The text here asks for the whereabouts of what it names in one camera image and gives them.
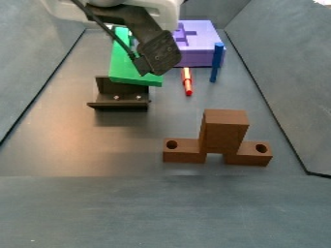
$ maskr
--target wooden block with holes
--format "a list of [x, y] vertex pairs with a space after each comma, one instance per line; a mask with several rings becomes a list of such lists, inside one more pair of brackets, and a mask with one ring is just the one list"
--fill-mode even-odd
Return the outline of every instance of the wooden block with holes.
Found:
[[262, 141], [245, 141], [234, 154], [225, 154], [226, 164], [266, 167], [273, 158], [270, 144]]
[[207, 153], [235, 153], [243, 141], [250, 122], [245, 110], [206, 109], [199, 143]]
[[207, 153], [201, 152], [198, 139], [166, 139], [163, 141], [163, 162], [206, 163]]

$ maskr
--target bracket hole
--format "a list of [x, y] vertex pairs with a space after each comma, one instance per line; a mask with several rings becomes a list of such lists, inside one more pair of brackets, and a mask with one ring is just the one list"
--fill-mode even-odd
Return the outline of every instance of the bracket hole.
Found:
[[269, 149], [267, 147], [263, 145], [263, 144], [257, 144], [257, 150], [261, 152], [261, 153], [267, 153], [269, 152]]
[[170, 141], [167, 142], [167, 147], [169, 147], [171, 150], [177, 149], [178, 146], [179, 146], [179, 144], [178, 144], [174, 140], [170, 140]]

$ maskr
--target purple block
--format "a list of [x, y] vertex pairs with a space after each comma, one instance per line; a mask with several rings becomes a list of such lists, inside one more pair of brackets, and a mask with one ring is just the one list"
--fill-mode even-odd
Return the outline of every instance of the purple block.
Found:
[[174, 39], [183, 55], [175, 67], [213, 67], [215, 43], [222, 39], [210, 20], [181, 20]]

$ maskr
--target dark gray metal bracket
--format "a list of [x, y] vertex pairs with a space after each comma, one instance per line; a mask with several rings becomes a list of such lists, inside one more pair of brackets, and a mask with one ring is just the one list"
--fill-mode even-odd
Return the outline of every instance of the dark gray metal bracket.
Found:
[[149, 86], [113, 82], [107, 76], [97, 77], [99, 97], [89, 107], [94, 109], [149, 109]]

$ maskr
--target gray wall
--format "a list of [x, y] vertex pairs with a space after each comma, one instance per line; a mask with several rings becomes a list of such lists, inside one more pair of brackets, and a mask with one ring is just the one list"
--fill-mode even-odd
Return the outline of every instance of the gray wall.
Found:
[[251, 0], [189, 0], [182, 7], [182, 19], [211, 19], [225, 29]]
[[253, 0], [226, 30], [308, 170], [331, 174], [331, 11]]
[[0, 142], [83, 31], [39, 0], [0, 0]]

